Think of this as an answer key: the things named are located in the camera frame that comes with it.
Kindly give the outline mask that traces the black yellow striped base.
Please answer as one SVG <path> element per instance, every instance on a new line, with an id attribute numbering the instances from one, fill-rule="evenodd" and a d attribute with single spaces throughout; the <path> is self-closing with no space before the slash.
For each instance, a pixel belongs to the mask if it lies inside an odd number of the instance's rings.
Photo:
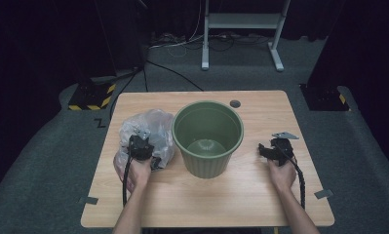
<path id="1" fill-rule="evenodd" d="M 115 84 L 92 85 L 91 88 L 78 86 L 68 102 L 70 110 L 101 110 L 110 102 Z"/>
<path id="2" fill-rule="evenodd" d="M 346 98 L 337 88 L 309 87 L 300 84 L 307 106 L 312 111 L 349 111 Z"/>

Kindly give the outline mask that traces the clear plastic trash bag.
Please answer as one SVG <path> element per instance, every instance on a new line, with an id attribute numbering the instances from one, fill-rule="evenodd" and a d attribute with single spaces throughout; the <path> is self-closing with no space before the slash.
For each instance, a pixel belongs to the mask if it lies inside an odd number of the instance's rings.
<path id="1" fill-rule="evenodd" d="M 113 160 L 119 178 L 123 172 L 128 172 L 131 162 L 135 160 L 129 155 L 129 138 L 135 133 L 135 130 L 149 133 L 149 143 L 154 146 L 150 159 L 160 158 L 160 170 L 166 168 L 175 155 L 175 144 L 172 137 L 173 119 L 174 115 L 171 113 L 161 109 L 150 109 L 129 117 L 123 122 L 119 131 L 119 149 Z M 126 182 L 122 182 L 123 188 L 127 189 Z"/>

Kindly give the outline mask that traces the person's left hand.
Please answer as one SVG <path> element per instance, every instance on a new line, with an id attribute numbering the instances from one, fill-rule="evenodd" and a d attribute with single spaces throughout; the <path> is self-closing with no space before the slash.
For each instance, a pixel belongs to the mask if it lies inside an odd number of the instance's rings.
<path id="1" fill-rule="evenodd" d="M 128 172 L 120 176 L 126 182 L 126 188 L 130 193 L 146 187 L 151 176 L 151 160 L 133 160 L 129 165 Z"/>

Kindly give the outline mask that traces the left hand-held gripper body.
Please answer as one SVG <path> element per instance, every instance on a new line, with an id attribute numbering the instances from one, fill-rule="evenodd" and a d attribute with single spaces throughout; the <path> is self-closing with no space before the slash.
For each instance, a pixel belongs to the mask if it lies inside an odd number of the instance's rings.
<path id="1" fill-rule="evenodd" d="M 129 138 L 129 155 L 136 160 L 145 161 L 151 158 L 154 146 L 149 143 L 149 133 L 135 130 Z"/>

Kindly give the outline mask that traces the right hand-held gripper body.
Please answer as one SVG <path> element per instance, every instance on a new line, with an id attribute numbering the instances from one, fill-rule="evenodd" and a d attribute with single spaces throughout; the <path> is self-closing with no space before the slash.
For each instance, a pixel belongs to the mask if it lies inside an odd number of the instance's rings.
<path id="1" fill-rule="evenodd" d="M 281 132 L 273 134 L 272 137 L 270 140 L 271 146 L 277 153 L 279 165 L 283 166 L 294 156 L 291 139 L 298 139 L 298 136 L 288 132 Z"/>

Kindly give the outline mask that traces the white metal stand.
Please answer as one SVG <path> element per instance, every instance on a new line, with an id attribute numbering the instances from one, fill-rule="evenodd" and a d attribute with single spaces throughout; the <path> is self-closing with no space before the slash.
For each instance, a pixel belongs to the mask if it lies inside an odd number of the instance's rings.
<path id="1" fill-rule="evenodd" d="M 284 0 L 283 9 L 276 14 L 210 13 L 209 0 L 205 0 L 204 35 L 201 68 L 210 68 L 209 31 L 211 29 L 273 29 L 274 38 L 267 43 L 268 50 L 278 72 L 285 70 L 277 47 L 287 18 L 291 0 Z"/>

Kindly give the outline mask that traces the green plastic bin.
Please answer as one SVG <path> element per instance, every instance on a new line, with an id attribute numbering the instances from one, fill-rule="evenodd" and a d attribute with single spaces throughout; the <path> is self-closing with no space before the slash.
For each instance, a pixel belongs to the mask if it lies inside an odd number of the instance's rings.
<path id="1" fill-rule="evenodd" d="M 241 145 L 244 125 L 224 103 L 202 100 L 179 110 L 172 135 L 188 172 L 199 178 L 221 175 L 233 152 Z"/>

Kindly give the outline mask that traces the person's right hand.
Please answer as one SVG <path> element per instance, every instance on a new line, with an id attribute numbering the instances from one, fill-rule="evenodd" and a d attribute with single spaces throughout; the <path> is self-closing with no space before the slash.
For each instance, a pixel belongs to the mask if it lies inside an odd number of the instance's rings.
<path id="1" fill-rule="evenodd" d="M 273 160 L 268 160 L 271 181 L 278 193 L 292 191 L 292 185 L 296 179 L 296 171 L 293 163 L 287 162 L 278 166 Z"/>

